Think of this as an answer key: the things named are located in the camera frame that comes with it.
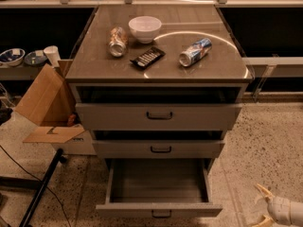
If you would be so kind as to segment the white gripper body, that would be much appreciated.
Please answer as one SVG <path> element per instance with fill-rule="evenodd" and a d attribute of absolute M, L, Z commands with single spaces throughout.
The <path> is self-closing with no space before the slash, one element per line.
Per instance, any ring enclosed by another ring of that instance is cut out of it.
<path fill-rule="evenodd" d="M 278 224 L 291 224 L 290 207 L 291 202 L 286 198 L 273 197 L 268 201 L 268 213 Z"/>

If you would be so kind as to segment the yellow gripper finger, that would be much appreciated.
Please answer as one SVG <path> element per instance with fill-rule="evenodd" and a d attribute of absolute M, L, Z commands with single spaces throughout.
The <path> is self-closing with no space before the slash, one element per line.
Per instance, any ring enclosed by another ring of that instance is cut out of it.
<path fill-rule="evenodd" d="M 271 217 L 264 215 L 261 222 L 256 223 L 251 227 L 272 227 L 274 223 L 275 222 Z"/>
<path fill-rule="evenodd" d="M 273 199 L 274 195 L 272 194 L 272 192 L 261 184 L 257 183 L 256 189 L 260 192 L 260 194 L 266 201 L 271 201 Z"/>

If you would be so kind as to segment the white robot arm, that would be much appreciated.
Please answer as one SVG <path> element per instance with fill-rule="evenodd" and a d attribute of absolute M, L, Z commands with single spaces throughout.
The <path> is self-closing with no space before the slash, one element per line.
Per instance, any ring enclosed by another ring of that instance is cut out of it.
<path fill-rule="evenodd" d="M 260 223 L 251 227 L 272 227 L 274 223 L 296 227 L 303 227 L 303 203 L 290 201 L 274 195 L 270 190 L 261 184 L 256 184 L 256 189 L 261 193 L 267 202 L 269 215 L 264 215 Z"/>

